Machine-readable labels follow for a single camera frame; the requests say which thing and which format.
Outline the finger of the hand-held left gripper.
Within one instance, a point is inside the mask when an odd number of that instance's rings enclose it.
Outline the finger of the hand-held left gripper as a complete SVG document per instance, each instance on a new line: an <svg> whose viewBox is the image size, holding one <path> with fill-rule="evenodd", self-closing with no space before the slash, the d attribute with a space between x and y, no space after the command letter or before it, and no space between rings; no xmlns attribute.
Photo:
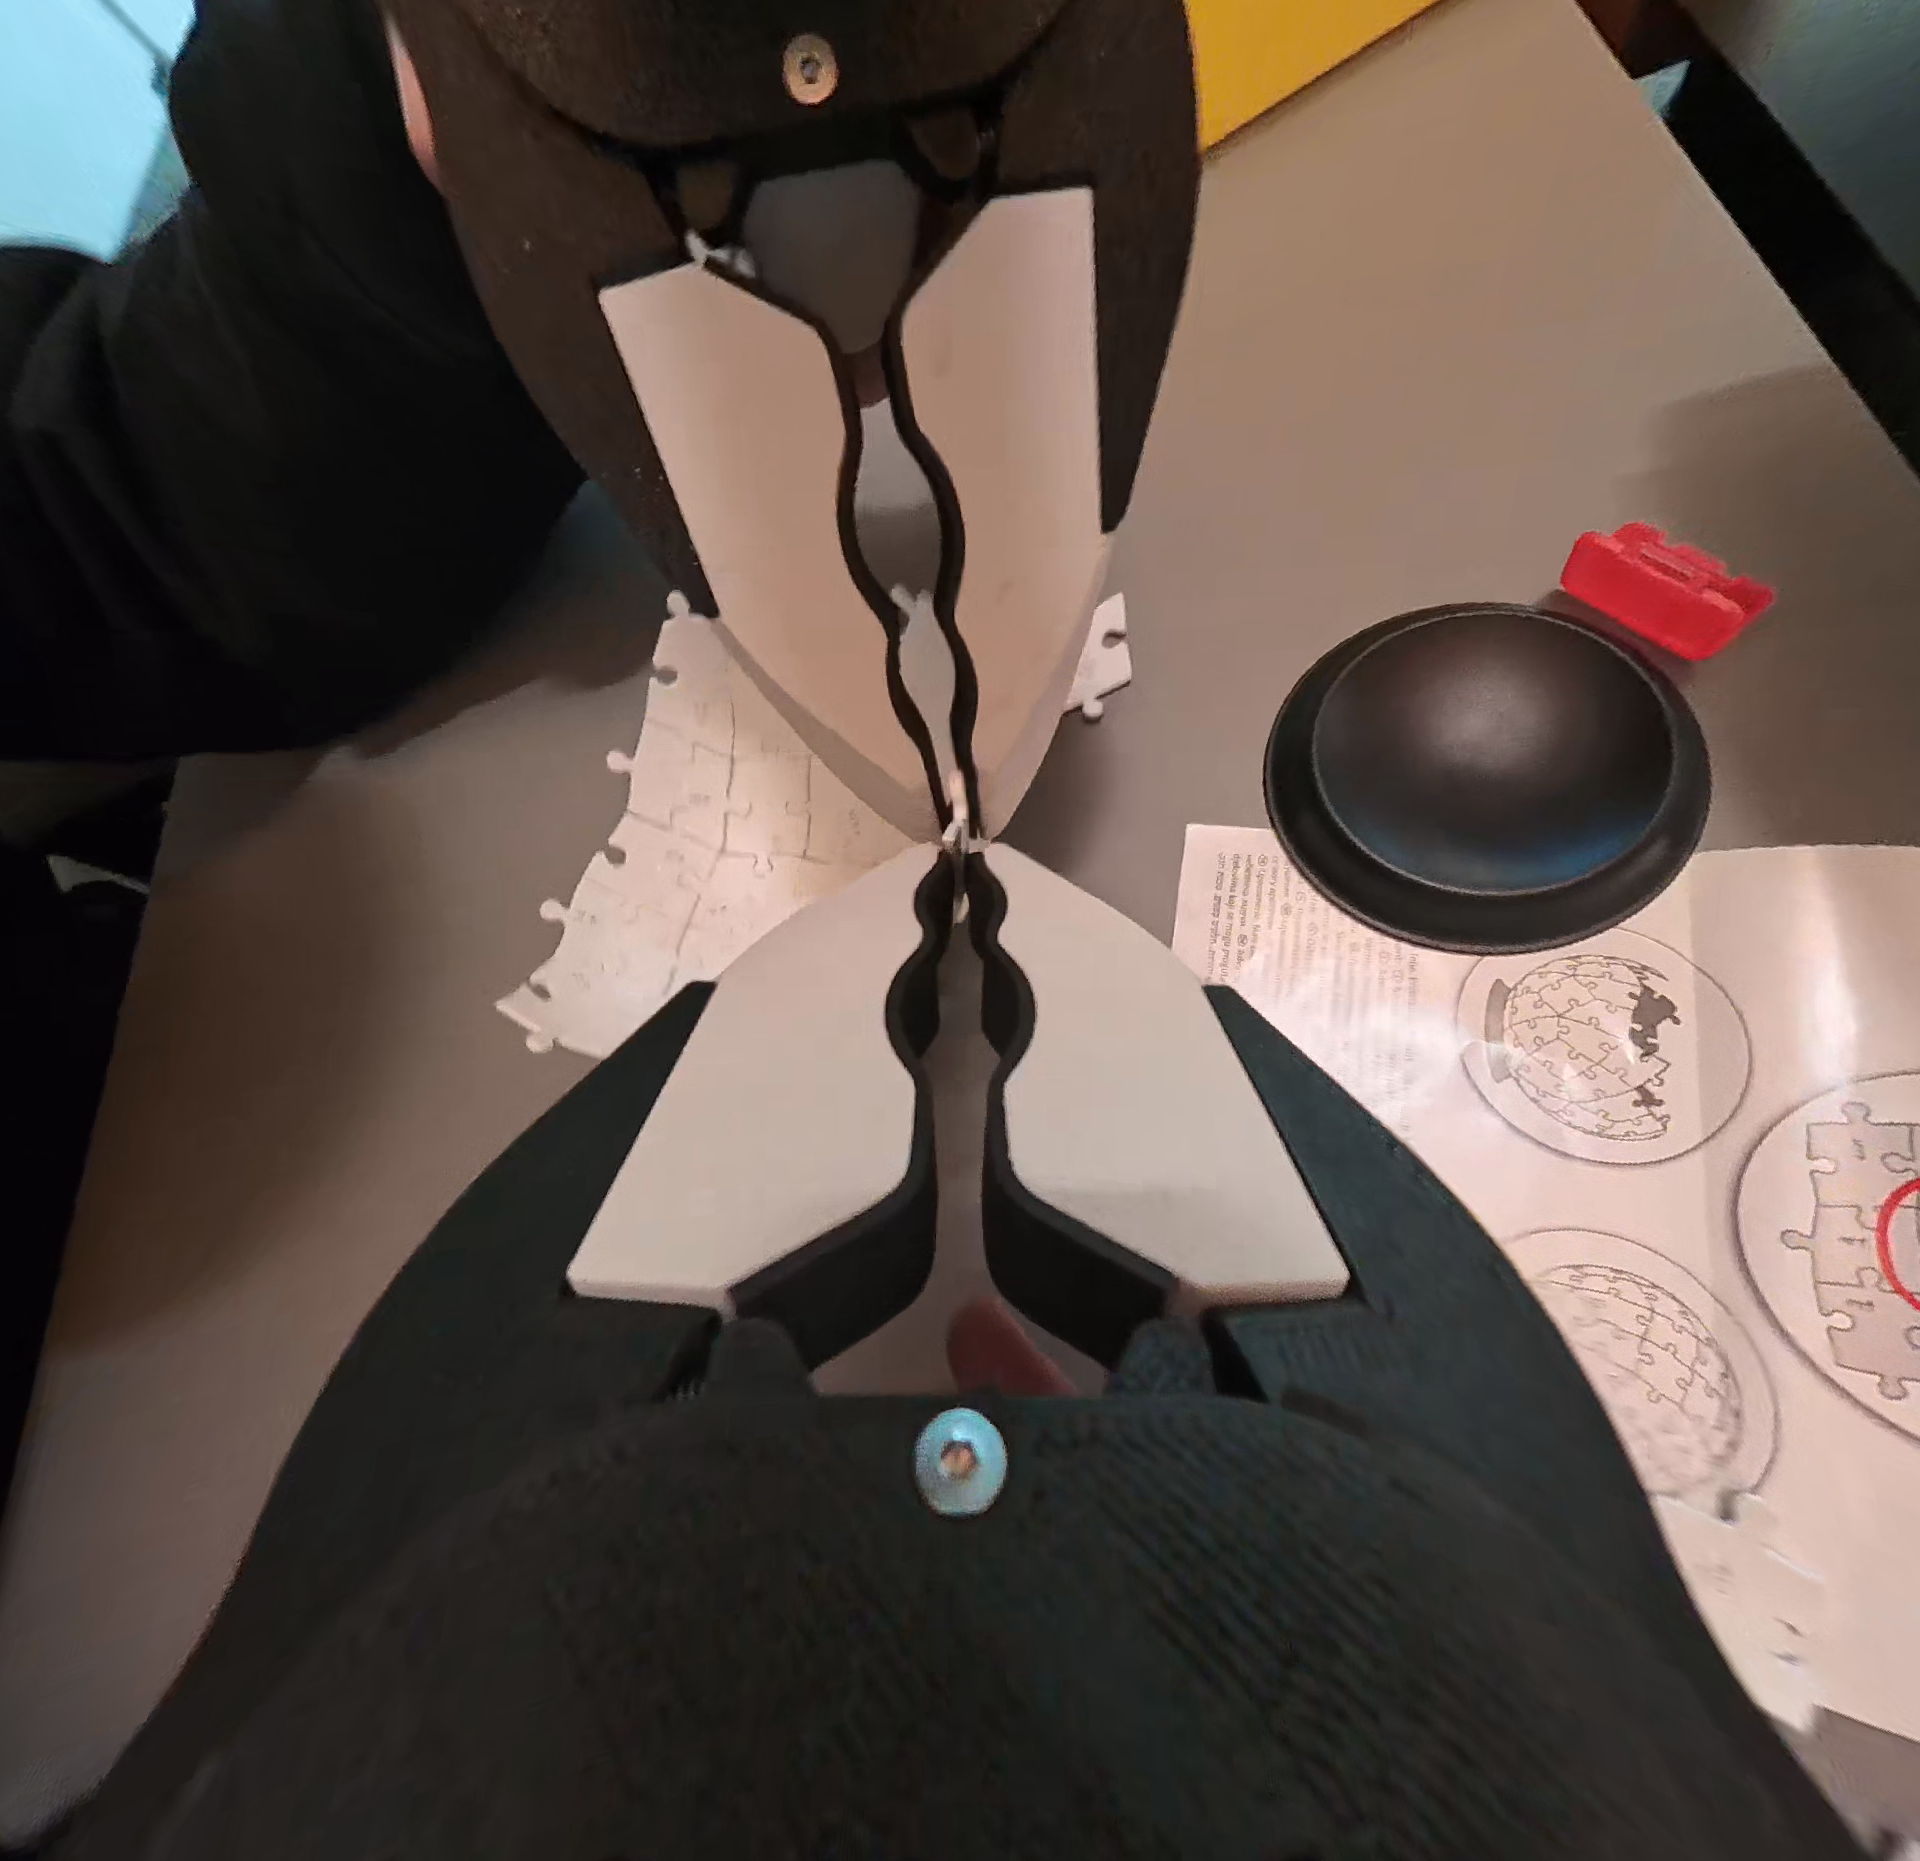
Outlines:
<svg viewBox="0 0 1920 1861"><path fill-rule="evenodd" d="M694 261L601 288L599 309L736 662L866 808L935 840L952 805L859 542L865 421L831 333Z"/></svg>
<svg viewBox="0 0 1920 1861"><path fill-rule="evenodd" d="M1108 587L1092 186L989 198L900 314L905 391L956 503L974 833L1032 788Z"/></svg>

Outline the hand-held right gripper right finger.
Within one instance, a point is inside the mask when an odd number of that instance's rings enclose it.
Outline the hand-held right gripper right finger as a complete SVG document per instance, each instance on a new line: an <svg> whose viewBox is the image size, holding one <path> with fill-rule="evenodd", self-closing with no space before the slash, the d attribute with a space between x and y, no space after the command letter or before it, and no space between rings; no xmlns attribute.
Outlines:
<svg viewBox="0 0 1920 1861"><path fill-rule="evenodd" d="M1114 1367L1145 1322L1321 1304L1353 1275L1199 979L1016 849L971 853L996 1046L982 1248L1028 1322Z"/></svg>

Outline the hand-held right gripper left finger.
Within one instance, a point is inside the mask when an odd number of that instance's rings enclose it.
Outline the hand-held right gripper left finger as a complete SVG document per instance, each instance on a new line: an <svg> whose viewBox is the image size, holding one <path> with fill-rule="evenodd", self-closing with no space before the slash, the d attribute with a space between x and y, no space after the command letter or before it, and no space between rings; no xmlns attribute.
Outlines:
<svg viewBox="0 0 1920 1861"><path fill-rule="evenodd" d="M776 1322L806 1364L925 1288L953 861L905 849L761 934L709 989L568 1283Z"/></svg>

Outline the curved assembled white puzzle section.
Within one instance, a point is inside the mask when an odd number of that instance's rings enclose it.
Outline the curved assembled white puzzle section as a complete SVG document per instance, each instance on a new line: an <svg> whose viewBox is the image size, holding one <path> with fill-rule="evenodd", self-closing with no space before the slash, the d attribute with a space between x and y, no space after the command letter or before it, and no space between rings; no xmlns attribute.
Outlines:
<svg viewBox="0 0 1920 1861"><path fill-rule="evenodd" d="M714 983L806 904L908 849L791 729L683 591L650 663L644 725L611 750L623 810L557 946L495 1010L533 1054L611 1055L683 985Z"/></svg>

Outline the white puzzle piece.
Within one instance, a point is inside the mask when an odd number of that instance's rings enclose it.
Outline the white puzzle piece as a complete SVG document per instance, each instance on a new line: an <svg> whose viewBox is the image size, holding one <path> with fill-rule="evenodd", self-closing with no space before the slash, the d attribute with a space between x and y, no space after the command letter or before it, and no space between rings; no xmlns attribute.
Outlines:
<svg viewBox="0 0 1920 1861"><path fill-rule="evenodd" d="M1125 597L1108 595L1093 604L1092 622L1062 698L1062 718L1076 715L1087 722L1100 721L1108 702L1136 678L1136 657L1130 648L1130 607Z"/></svg>

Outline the black round ball stand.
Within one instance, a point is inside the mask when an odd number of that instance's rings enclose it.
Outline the black round ball stand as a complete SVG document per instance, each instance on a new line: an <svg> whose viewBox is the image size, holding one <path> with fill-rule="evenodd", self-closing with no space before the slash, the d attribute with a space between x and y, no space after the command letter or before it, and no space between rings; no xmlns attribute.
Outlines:
<svg viewBox="0 0 1920 1861"><path fill-rule="evenodd" d="M1674 885L1714 771L1668 674L1513 602L1359 630L1286 694L1263 801L1301 876L1444 953L1578 943Z"/></svg>

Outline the person's right hand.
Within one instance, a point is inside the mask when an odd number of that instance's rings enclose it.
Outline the person's right hand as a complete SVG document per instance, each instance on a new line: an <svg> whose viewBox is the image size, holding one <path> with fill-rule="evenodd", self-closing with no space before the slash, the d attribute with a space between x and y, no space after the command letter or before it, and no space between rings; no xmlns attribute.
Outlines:
<svg viewBox="0 0 1920 1861"><path fill-rule="evenodd" d="M974 1296L947 1322L947 1367L956 1389L1008 1396L1066 1396L1071 1375L996 1296Z"/></svg>

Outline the person's left hand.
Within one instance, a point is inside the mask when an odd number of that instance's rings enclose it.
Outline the person's left hand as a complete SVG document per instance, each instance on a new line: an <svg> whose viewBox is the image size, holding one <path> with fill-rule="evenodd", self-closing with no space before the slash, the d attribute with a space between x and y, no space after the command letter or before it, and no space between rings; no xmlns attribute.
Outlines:
<svg viewBox="0 0 1920 1861"><path fill-rule="evenodd" d="M386 0L373 0L373 2L378 2L378 16L384 24L386 56L394 65L394 90L395 90L395 102L402 112L407 139L427 183L437 192L442 192L433 121L432 121L432 109L427 109L427 97L419 78L414 56L409 53L409 44L394 17L389 2Z"/></svg>

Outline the printed instruction sheet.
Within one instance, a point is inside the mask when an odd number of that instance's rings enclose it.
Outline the printed instruction sheet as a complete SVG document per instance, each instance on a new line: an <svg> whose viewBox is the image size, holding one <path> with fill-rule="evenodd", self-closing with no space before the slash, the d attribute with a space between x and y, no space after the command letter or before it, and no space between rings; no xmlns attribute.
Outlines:
<svg viewBox="0 0 1920 1861"><path fill-rule="evenodd" d="M1173 949L1481 1218L1647 1497L1758 1492L1828 1584L1823 1709L1917 1736L1917 851L1711 851L1547 953L1362 930L1185 833Z"/></svg>

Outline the yellow plastic bin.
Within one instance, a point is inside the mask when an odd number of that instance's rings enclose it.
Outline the yellow plastic bin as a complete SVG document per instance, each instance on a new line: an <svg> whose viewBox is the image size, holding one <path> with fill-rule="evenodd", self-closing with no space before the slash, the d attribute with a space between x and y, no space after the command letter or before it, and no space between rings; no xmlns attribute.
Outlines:
<svg viewBox="0 0 1920 1861"><path fill-rule="evenodd" d="M1185 2L1197 85L1197 142L1212 148L1444 0Z"/></svg>

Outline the red plastic clip part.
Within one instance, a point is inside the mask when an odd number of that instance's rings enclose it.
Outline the red plastic clip part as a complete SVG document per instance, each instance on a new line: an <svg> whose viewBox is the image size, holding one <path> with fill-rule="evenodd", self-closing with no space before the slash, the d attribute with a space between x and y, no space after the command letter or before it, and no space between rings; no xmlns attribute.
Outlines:
<svg viewBox="0 0 1920 1861"><path fill-rule="evenodd" d="M1704 663L1755 627L1776 590L1733 573L1654 523L1583 532L1561 566L1567 597L1688 663Z"/></svg>

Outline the person's torso in black clothing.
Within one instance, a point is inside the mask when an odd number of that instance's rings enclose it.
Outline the person's torso in black clothing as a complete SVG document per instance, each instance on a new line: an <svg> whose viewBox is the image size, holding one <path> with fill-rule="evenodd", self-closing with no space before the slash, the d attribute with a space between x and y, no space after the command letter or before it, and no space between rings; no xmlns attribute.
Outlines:
<svg viewBox="0 0 1920 1861"><path fill-rule="evenodd" d="M172 784L172 764L4 768L4 1492Z"/></svg>

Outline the dark side table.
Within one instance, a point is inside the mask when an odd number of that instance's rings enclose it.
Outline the dark side table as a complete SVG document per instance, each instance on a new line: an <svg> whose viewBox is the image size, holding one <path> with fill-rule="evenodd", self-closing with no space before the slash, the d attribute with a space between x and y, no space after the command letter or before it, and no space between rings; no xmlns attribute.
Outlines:
<svg viewBox="0 0 1920 1861"><path fill-rule="evenodd" d="M1575 0L1917 467L1917 0Z"/></svg>

